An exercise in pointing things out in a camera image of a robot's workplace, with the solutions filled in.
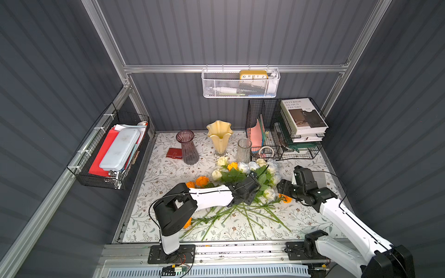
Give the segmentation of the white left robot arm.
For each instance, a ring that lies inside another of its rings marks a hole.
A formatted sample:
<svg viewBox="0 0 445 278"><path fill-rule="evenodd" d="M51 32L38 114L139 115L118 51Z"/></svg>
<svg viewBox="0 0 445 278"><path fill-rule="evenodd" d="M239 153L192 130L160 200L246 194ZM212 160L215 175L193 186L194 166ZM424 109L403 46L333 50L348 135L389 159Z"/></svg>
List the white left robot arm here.
<svg viewBox="0 0 445 278"><path fill-rule="evenodd" d="M166 195L154 201L149 211L154 212L161 235L161 248L166 255L180 248L179 232L196 211L212 207L232 207L253 202L260 183L255 175L248 175L239 183L228 183L213 188L189 188L179 183Z"/></svg>

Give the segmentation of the white rose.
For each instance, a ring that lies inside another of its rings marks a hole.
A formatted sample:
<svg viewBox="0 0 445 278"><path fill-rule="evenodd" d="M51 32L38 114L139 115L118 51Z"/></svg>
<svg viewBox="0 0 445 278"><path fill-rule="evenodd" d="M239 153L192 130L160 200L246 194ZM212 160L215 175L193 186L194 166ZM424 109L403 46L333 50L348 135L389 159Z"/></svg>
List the white rose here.
<svg viewBox="0 0 445 278"><path fill-rule="evenodd" d="M238 162L238 170L244 174L250 173L250 167L247 163L244 162Z"/></svg>

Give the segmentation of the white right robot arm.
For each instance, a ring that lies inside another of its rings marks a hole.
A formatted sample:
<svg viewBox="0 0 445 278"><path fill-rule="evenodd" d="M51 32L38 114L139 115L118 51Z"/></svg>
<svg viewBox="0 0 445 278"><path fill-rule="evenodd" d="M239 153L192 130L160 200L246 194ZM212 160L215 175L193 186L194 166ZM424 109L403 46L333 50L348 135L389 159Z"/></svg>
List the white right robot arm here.
<svg viewBox="0 0 445 278"><path fill-rule="evenodd" d="M296 166L291 181L282 180L278 193L312 207L331 221L354 245L339 243L327 232L306 234L301 249L288 246L288 254L304 253L332 259L357 278L413 278L414 259L404 246L394 246L354 215L337 195L327 187L319 187L310 169Z"/></svg>

